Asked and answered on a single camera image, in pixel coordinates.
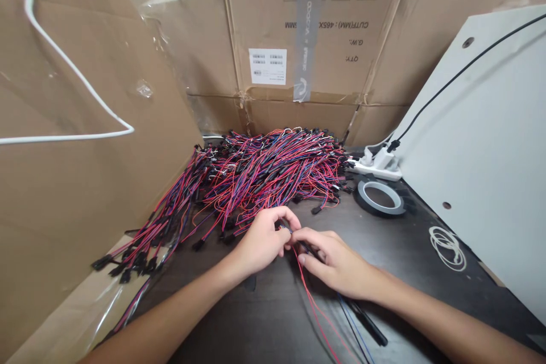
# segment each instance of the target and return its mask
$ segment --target black cable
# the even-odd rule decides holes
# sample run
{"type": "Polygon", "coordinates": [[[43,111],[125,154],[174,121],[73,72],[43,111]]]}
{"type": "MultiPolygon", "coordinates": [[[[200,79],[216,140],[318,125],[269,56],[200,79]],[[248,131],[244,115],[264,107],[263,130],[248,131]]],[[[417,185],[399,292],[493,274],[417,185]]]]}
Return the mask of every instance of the black cable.
{"type": "Polygon", "coordinates": [[[341,298],[339,296],[339,293],[338,293],[338,297],[339,298],[337,299],[337,301],[340,304],[341,310],[343,311],[343,314],[345,315],[345,319],[347,320],[347,323],[349,324],[349,327],[351,327],[351,331],[353,332],[354,339],[357,341],[358,347],[360,348],[360,351],[362,352],[362,355],[364,356],[364,359],[366,360],[366,362],[368,364],[370,364],[370,361],[368,361],[368,357],[366,356],[366,353],[364,352],[364,349],[360,345],[360,340],[358,339],[357,334],[354,332],[353,326],[351,325],[351,321],[349,320],[349,316],[345,312],[345,308],[343,307],[343,304],[341,303],[341,298]]]}
{"type": "Polygon", "coordinates": [[[414,116],[414,118],[412,119],[412,121],[409,123],[408,127],[406,128],[406,130],[402,133],[401,136],[399,136],[398,138],[396,138],[395,140],[393,140],[391,142],[391,144],[389,145],[388,149],[387,149],[387,152],[392,152],[394,150],[396,150],[396,148],[398,148],[400,146],[400,140],[402,139],[402,137],[404,137],[404,135],[406,135],[406,133],[410,130],[411,126],[413,125],[413,123],[415,123],[415,121],[417,120],[417,118],[419,117],[419,115],[421,115],[421,113],[424,111],[424,109],[426,107],[428,107],[428,105],[434,101],[434,99],[439,96],[441,94],[441,92],[443,90],[445,90],[453,81],[455,81],[461,74],[463,74],[466,69],[468,69],[472,64],[474,64],[476,61],[478,61],[481,57],[483,57],[486,53],[489,52],[489,50],[491,50],[492,48],[496,47],[498,44],[500,44],[501,42],[503,42],[504,40],[506,40],[507,38],[513,36],[514,34],[516,34],[518,31],[521,31],[523,30],[524,28],[532,25],[532,24],[535,24],[536,22],[538,21],[541,21],[542,19],[546,18],[546,14],[543,14],[541,16],[538,16],[537,18],[531,20],[531,21],[528,21],[527,23],[525,23],[524,25],[522,26],[519,26],[518,28],[516,28],[515,30],[512,30],[510,31],[507,35],[505,35],[504,37],[498,39],[497,41],[495,41],[492,45],[490,45],[489,47],[487,47],[485,50],[483,50],[480,54],[478,54],[478,56],[476,58],[474,58],[471,62],[469,62],[462,70],[460,70],[457,74],[455,74],[455,76],[453,78],[451,78],[451,80],[449,80],[441,89],[440,91],[438,91],[436,94],[434,94],[434,96],[428,100],[428,102],[423,105],[423,107],[419,110],[419,112],[414,116]]]}

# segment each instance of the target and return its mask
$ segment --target white panel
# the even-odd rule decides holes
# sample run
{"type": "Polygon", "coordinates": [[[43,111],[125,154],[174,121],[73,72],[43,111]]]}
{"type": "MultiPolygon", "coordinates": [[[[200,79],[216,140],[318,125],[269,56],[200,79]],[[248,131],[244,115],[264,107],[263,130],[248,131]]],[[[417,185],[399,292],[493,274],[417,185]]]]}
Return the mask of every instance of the white panel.
{"type": "MultiPolygon", "coordinates": [[[[546,6],[470,17],[394,137],[472,58],[543,13],[546,6]]],[[[396,154],[407,183],[546,325],[545,113],[546,19],[456,79],[396,154]]]]}

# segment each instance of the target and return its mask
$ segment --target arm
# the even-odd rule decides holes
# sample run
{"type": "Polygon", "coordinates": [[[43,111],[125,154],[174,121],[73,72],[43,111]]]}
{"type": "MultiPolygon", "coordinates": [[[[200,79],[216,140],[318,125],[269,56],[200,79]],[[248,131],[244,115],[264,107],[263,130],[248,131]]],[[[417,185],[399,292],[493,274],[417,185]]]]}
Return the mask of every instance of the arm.
{"type": "Polygon", "coordinates": [[[546,359],[512,338],[408,286],[362,259],[335,232],[295,231],[292,243],[307,241],[322,261],[309,254],[298,260],[332,289],[394,311],[422,332],[455,363],[542,363],[546,359]]]}
{"type": "Polygon", "coordinates": [[[286,206],[262,210],[237,247],[208,272],[136,319],[80,361],[88,363],[165,363],[203,316],[248,276],[284,255],[287,229],[275,231],[284,217],[301,229],[286,206]]]}

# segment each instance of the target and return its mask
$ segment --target hand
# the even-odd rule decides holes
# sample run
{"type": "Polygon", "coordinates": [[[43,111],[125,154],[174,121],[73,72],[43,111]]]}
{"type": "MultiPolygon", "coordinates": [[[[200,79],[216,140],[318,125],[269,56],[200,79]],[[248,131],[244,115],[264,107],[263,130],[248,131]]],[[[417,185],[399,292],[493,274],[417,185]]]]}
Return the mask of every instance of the hand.
{"type": "Polygon", "coordinates": [[[301,229],[297,216],[286,206],[258,212],[250,229],[232,252],[241,263],[244,274],[251,275],[264,269],[277,255],[283,257],[284,245],[291,235],[288,229],[275,231],[275,222],[281,218],[288,221],[292,231],[301,229]]]}
{"type": "Polygon", "coordinates": [[[301,253],[298,256],[301,265],[347,297],[378,301],[393,284],[392,276],[362,259],[333,231],[318,232],[304,227],[293,233],[291,244],[297,241],[305,241],[318,249],[317,254],[322,259],[301,253]]]}

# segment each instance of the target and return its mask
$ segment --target barcode label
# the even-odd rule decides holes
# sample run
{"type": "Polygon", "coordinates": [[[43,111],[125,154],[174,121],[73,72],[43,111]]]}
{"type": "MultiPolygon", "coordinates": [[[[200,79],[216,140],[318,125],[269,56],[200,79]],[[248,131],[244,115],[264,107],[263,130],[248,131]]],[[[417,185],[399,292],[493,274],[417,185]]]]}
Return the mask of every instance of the barcode label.
{"type": "Polygon", "coordinates": [[[286,85],[286,50],[249,48],[253,84],[286,85]]]}

